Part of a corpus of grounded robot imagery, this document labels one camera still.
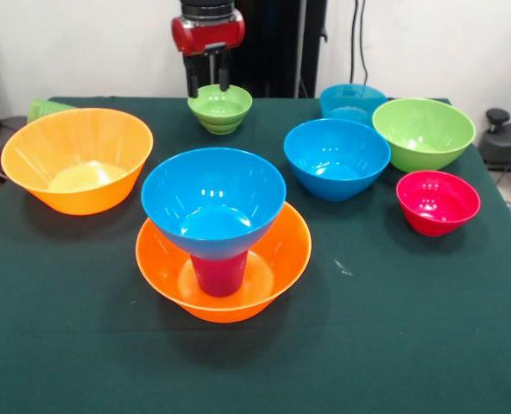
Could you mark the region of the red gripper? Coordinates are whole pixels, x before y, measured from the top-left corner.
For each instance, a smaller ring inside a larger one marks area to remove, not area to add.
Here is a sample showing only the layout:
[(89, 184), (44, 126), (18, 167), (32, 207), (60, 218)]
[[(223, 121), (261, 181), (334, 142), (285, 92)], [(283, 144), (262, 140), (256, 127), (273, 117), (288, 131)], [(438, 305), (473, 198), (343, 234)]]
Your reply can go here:
[[(245, 23), (240, 11), (234, 9), (230, 17), (216, 21), (203, 22), (175, 17), (171, 22), (171, 31), (177, 50), (184, 55), (188, 96), (197, 97), (199, 80), (192, 56), (214, 48), (238, 47), (245, 36)], [(218, 82), (221, 91), (229, 90), (230, 51), (219, 53)]]

